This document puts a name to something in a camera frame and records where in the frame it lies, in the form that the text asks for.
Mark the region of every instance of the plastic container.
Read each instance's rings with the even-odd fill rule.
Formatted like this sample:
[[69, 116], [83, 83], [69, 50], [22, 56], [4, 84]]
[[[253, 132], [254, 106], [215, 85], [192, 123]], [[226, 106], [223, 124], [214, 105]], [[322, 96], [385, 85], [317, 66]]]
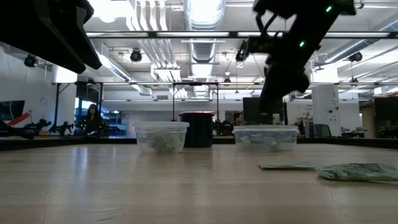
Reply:
[[184, 147], [186, 122], [135, 122], [137, 143], [141, 152], [180, 153]]
[[238, 150], [283, 151], [294, 149], [299, 129], [288, 125], [235, 126], [233, 133]]

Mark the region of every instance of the person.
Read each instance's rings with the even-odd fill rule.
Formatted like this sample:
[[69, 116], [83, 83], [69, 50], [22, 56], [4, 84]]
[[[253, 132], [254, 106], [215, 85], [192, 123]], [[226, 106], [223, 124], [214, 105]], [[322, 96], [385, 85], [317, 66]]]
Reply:
[[234, 114], [234, 126], [244, 125], [243, 113], [238, 112]]
[[301, 120], [300, 124], [298, 124], [298, 131], [300, 131], [300, 135], [302, 135], [302, 136], [305, 135], [305, 126], [304, 126], [303, 120]]
[[101, 124], [101, 115], [98, 112], [97, 106], [92, 104], [88, 107], [87, 116], [85, 117], [85, 134], [89, 134], [93, 131], [97, 131]]

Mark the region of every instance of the woman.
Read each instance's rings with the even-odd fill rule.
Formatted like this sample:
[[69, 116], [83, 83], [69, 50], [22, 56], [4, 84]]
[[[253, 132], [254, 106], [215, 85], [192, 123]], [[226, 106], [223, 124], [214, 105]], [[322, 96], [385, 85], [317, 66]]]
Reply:
[[97, 110], [97, 106], [92, 104], [88, 107], [87, 116], [85, 118], [85, 134], [93, 131], [98, 132], [101, 124], [101, 115]]

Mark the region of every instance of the red object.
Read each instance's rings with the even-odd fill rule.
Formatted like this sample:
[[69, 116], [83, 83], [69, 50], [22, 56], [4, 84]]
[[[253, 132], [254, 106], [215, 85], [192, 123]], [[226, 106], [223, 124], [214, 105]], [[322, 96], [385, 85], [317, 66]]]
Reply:
[[13, 125], [19, 124], [19, 123], [23, 122], [29, 116], [30, 116], [29, 113], [24, 113], [24, 114], [20, 115], [19, 117], [17, 117], [16, 119], [13, 119], [12, 121], [8, 122], [7, 126], [13, 126]]

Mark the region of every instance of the ceiling light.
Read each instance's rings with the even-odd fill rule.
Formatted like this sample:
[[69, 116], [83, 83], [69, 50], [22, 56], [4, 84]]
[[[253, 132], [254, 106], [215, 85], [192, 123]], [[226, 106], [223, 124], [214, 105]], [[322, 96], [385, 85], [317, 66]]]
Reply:
[[225, 44], [225, 40], [181, 40], [183, 44]]
[[358, 38], [370, 38], [370, 37], [387, 37], [388, 32], [327, 32], [325, 37], [358, 37]]
[[[268, 32], [268, 35], [274, 36], [276, 32]], [[260, 32], [238, 32], [238, 37], [259, 37]], [[283, 32], [278, 33], [277, 37], [282, 37]]]
[[147, 32], [126, 31], [126, 32], [86, 32], [91, 39], [124, 39], [128, 37], [148, 37]]
[[[255, 85], [256, 83], [254, 82], [238, 82], [238, 83], [233, 83], [234, 85]], [[220, 85], [230, 85], [230, 83], [220, 83]]]
[[398, 8], [398, 6], [369, 6], [367, 4], [365, 4], [363, 7], [368, 8], [368, 9], [396, 9], [396, 8]]
[[228, 3], [227, 5], [225, 5], [226, 7], [253, 7], [253, 4], [242, 4], [242, 3]]
[[111, 23], [116, 20], [116, 17], [112, 16], [114, 14], [112, 10], [109, 10], [112, 9], [111, 1], [90, 0], [89, 2], [94, 8], [96, 16], [103, 22]]
[[127, 82], [108, 82], [108, 83], [103, 83], [104, 85], [130, 85], [130, 83]]
[[158, 37], [227, 37], [229, 32], [158, 32]]
[[126, 102], [128, 100], [103, 100], [103, 102]]
[[98, 57], [99, 57], [99, 60], [101, 61], [102, 65], [104, 65], [104, 67], [106, 67], [108, 69], [112, 67], [112, 63], [104, 55], [98, 54]]
[[139, 82], [140, 85], [173, 85], [171, 82]]

